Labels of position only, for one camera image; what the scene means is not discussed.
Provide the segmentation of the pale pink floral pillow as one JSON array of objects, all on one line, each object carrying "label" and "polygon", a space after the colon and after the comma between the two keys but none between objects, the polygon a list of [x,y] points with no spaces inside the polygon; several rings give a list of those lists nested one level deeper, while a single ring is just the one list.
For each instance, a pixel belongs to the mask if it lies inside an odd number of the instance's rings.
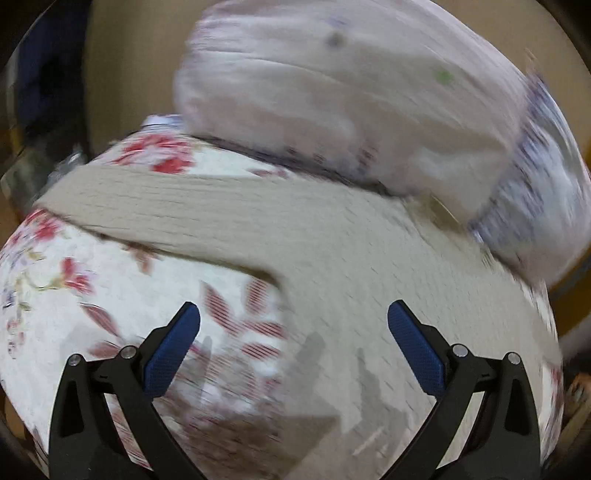
[{"label": "pale pink floral pillow", "polygon": [[220,1],[174,80],[191,134],[473,218],[508,170],[524,75],[430,1]]}]

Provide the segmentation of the beige knit garment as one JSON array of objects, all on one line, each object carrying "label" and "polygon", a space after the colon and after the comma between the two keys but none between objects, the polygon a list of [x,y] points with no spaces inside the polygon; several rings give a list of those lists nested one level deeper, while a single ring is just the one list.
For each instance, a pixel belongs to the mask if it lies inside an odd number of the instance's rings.
[{"label": "beige knit garment", "polygon": [[543,294],[421,203],[315,179],[199,177],[87,165],[40,205],[85,231],[279,288],[287,326],[270,474],[376,479],[432,407],[387,327],[405,301],[450,342],[525,363],[542,420],[561,354]]}]

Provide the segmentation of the white purple floral pillow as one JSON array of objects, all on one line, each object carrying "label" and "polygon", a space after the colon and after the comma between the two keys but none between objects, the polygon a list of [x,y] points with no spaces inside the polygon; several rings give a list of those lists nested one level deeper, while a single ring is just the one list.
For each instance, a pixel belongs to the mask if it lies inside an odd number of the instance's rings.
[{"label": "white purple floral pillow", "polygon": [[590,174],[544,80],[537,73],[526,80],[510,168],[469,229],[529,283],[552,286],[590,243]]}]

